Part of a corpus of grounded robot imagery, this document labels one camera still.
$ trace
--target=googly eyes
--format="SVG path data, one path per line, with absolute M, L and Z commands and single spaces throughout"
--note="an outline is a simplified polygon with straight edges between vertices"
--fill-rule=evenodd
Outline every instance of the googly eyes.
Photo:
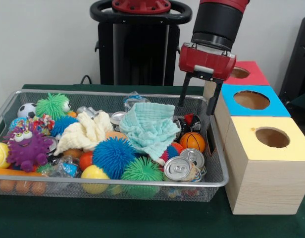
M 62 110 L 67 113 L 68 111 L 70 111 L 71 109 L 71 104 L 69 101 L 66 101 L 64 104 L 63 104 L 63 107 L 62 107 Z
M 32 138 L 32 136 L 33 136 L 33 134 L 32 134 L 31 131 L 26 130 L 26 131 L 24 131 L 24 133 L 23 133 L 24 139 L 30 139 L 30 138 Z
M 24 136 L 22 133 L 17 133 L 15 136 L 14 136 L 14 140 L 16 142 L 21 142 L 22 140 L 24 139 Z

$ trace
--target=table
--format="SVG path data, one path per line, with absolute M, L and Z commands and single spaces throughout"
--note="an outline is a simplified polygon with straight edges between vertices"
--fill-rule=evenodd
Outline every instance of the table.
M 179 94 L 181 87 L 24 85 L 26 89 Z M 202 95 L 201 87 L 188 94 Z M 0 196 L 0 238 L 304 238 L 305 198 L 295 216 L 232 215 L 225 189 L 210 203 Z

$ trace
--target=purple plush monster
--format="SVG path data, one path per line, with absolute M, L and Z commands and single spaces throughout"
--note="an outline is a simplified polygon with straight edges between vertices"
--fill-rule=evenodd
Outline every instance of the purple plush monster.
M 52 140 L 44 138 L 38 130 L 33 129 L 32 123 L 23 128 L 16 127 L 5 137 L 9 147 L 7 161 L 20 165 L 25 172 L 31 172 L 33 165 L 45 165 L 47 152 Z

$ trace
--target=metal mesh basket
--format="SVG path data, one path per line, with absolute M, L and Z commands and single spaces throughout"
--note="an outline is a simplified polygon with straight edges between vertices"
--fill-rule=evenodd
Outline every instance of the metal mesh basket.
M 47 93 L 60 93 L 60 91 L 22 90 L 13 93 L 0 109 L 0 141 L 8 132 L 12 120 L 17 117 L 17 111 L 25 103 L 35 103 L 41 98 L 46 98 Z M 93 93 L 61 91 L 68 96 L 72 110 L 80 106 L 102 109 L 112 114 L 123 111 L 123 98 L 127 94 L 122 93 Z M 177 105 L 177 95 L 143 95 L 154 103 Z M 110 198 L 110 199 L 153 199 L 174 201 L 201 201 L 209 202 L 219 187 L 228 181 L 228 172 L 218 135 L 214 117 L 206 115 L 206 101 L 200 96 L 187 96 L 184 107 L 176 107 L 175 117 L 183 117 L 194 113 L 202 121 L 201 134 L 205 137 L 206 131 L 213 135 L 212 144 L 214 151 L 210 154 L 207 146 L 204 157 L 207 174 L 201 182 L 151 182 L 151 181 L 126 181 L 105 179 L 82 178 L 46 178 L 46 177 L 22 177 L 0 176 L 0 194 L 5 195 L 31 195 L 49 197 L 84 197 L 84 198 Z M 25 189 L 20 189 L 21 182 L 27 181 Z M 89 186 L 92 190 L 105 190 L 100 194 L 87 193 L 83 186 Z M 128 189 L 136 189 L 136 195 L 126 192 Z

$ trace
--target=light blue cloth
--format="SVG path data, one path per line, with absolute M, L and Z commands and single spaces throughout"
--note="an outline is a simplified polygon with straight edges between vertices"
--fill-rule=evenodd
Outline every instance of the light blue cloth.
M 173 122 L 174 110 L 174 105 L 136 103 L 120 122 L 121 132 L 138 152 L 164 164 L 160 157 L 180 131 Z

